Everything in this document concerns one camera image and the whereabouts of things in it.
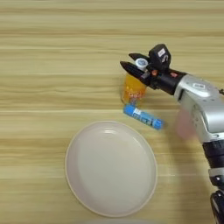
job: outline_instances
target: wooden table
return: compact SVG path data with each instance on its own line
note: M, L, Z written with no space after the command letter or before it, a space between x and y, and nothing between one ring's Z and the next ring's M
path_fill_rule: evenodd
M157 190L130 219L213 223L201 145L173 128L179 105L148 89L143 109L166 121L159 132L124 115L119 60L166 43L173 68L223 88L223 24L217 0L1 0L0 223L102 219L73 196L64 171L71 138L101 120L139 131L157 158Z

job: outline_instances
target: plate rim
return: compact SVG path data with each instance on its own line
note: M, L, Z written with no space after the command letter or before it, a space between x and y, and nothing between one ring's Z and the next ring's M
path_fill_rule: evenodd
M122 126L125 126L126 128L134 131L137 133L137 135L139 137L141 137L143 139L143 141L146 143L146 145L148 146L150 152L151 152L151 155L152 155L152 158L153 158L153 161L154 161L154 164L155 164L155 183L154 183L154 186L151 190L151 193L149 195L149 197L145 200L145 202L137 207L136 209L132 209L130 212L127 212L127 213L122 213L122 214L115 214L115 215L112 215L112 214L106 214L106 213L101 213L101 212L98 212L96 210L94 210L92 207L86 205L85 203L82 202L82 200L78 197L77 193L74 191L74 189L72 188L71 184L70 184L70 181L69 181L69 178L68 178L68 175L67 175L67 155L68 155L68 152L69 152L69 148L72 144L72 142L75 140L75 138L83 131L85 130L86 128L90 127L90 126L93 126L97 123L117 123L118 125L122 125ZM75 198L80 202L81 205L83 205L88 211L90 211L91 213L94 213L94 214L99 214L100 216L103 216L103 217L109 217L109 218L122 218L122 217L126 217L128 215L131 215L131 214L135 214L137 212L139 212L143 207L145 207L148 202L150 201L150 199L152 198L152 196L154 195L155 191L156 191L156 187L157 187L157 184L158 184L158 163L157 163L157 160L156 160L156 157L154 155L154 152L151 148L151 146L149 145L149 143L146 141L146 139L138 132L136 131L135 129L131 128L129 125L123 123L123 122L117 122L117 121L106 121L106 120L103 120L103 121L98 121L98 122L91 122L90 124L88 125L85 125L82 129L80 129L72 138L72 140L70 141L69 145L67 146L67 149L66 149L66 156L65 156L65 174L66 174L66 182L68 183L69 185L69 188L70 190L72 191L73 195L75 196Z

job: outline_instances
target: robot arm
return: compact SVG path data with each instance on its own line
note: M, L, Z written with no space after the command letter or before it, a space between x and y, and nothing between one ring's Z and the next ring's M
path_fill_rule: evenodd
M192 124L202 143L211 167L209 178L219 191L211 195L211 205L215 220L224 224L224 101L223 90L219 91L210 83L169 68L171 55L165 45L156 45L149 56L132 53L133 60L144 58L149 65L145 72L129 62L121 62L122 67L153 89L162 89L182 105L192 117Z

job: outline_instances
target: orange cup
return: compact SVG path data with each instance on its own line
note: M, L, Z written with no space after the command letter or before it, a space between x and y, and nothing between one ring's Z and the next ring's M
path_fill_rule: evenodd
M137 105L144 97L146 88L140 80L127 73L122 92L123 103Z

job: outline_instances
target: blue marker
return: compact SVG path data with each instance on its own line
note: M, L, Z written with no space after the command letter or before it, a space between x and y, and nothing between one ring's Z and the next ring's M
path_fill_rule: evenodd
M157 119L154 115L145 113L132 105L126 105L123 109L123 113L136 118L140 122L145 123L156 130L161 130L163 128L164 122L162 120Z

